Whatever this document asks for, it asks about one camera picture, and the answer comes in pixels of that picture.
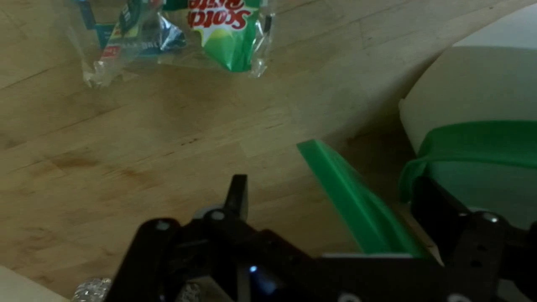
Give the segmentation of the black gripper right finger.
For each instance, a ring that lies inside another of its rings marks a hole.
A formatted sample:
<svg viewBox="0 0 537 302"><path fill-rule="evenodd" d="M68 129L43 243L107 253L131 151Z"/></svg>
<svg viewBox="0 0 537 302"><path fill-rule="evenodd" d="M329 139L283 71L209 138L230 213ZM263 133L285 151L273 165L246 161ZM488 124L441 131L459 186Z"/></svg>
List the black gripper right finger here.
<svg viewBox="0 0 537 302"><path fill-rule="evenodd" d="M495 213L471 212L429 176L412 183L411 215L443 262L441 297L446 302L496 302L505 222Z"/></svg>

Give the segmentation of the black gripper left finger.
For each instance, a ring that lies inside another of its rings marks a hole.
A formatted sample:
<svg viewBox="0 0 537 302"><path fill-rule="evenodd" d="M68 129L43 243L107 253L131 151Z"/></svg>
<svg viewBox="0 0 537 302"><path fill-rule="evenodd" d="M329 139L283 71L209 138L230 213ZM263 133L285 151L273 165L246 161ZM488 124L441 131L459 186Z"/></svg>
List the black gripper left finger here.
<svg viewBox="0 0 537 302"><path fill-rule="evenodd" d="M248 217L248 176L246 175L235 175L231 178L223 208L231 217L246 220Z"/></svg>

